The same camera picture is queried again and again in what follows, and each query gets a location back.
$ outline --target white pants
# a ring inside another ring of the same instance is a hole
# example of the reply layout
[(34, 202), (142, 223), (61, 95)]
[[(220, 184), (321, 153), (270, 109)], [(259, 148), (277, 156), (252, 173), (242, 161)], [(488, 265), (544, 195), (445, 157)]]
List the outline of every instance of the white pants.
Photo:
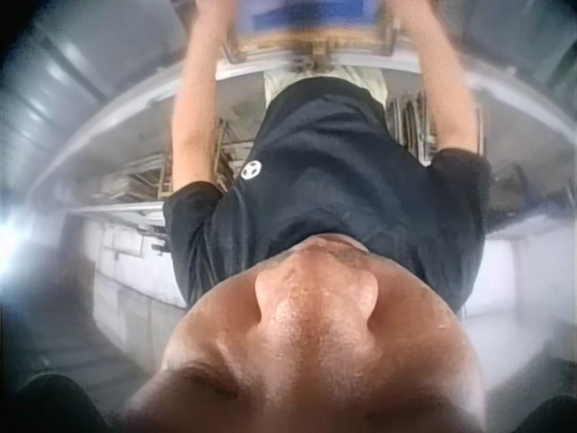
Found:
[(305, 70), (302, 72), (293, 72), (287, 69), (273, 69), (264, 72), (264, 93), (266, 97), (266, 107), (270, 102), (279, 95), (285, 88), (294, 84), (301, 79), (315, 77), (333, 77), (341, 78), (353, 83), (359, 88), (369, 90), (371, 96), (379, 101), (383, 107), (387, 106), (387, 86), (382, 71), (376, 68), (360, 68), (354, 66), (332, 67), (323, 72)]

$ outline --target t-shirt sleeve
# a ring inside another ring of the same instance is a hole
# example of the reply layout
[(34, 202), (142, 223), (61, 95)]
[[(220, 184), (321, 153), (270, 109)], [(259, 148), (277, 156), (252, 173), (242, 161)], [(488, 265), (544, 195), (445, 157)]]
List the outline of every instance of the t-shirt sleeve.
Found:
[(177, 284), (189, 306), (216, 284), (209, 234), (222, 197), (212, 183), (194, 182), (173, 194), (162, 208)]
[(481, 264), (490, 197), (489, 162), (457, 149), (440, 151), (430, 165), (444, 236), (444, 299), (459, 309), (469, 298)]

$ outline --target eye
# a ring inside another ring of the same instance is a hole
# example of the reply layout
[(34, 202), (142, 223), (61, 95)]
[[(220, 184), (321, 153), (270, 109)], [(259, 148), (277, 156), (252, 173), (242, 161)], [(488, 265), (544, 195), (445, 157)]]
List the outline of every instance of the eye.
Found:
[(239, 386), (229, 372), (217, 371), (206, 364), (188, 365), (179, 371), (183, 381), (194, 383), (217, 396), (236, 400), (239, 395)]

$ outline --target white logo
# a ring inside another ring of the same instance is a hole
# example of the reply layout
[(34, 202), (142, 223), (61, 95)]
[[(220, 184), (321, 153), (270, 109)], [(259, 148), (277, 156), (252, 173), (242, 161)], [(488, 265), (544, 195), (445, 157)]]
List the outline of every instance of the white logo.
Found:
[(251, 161), (246, 164), (243, 168), (241, 176), (244, 180), (250, 180), (256, 178), (261, 172), (262, 164), (258, 161)]

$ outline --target forearm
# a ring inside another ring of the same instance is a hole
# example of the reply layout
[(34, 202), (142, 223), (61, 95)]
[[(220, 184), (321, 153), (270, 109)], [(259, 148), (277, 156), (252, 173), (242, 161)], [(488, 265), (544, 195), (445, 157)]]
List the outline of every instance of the forearm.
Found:
[(214, 182), (216, 63), (225, 30), (198, 17), (193, 22), (172, 119), (173, 189)]
[(406, 2), (399, 14), (417, 50), (439, 149), (477, 152), (475, 105), (455, 49), (427, 2), (400, 1)]

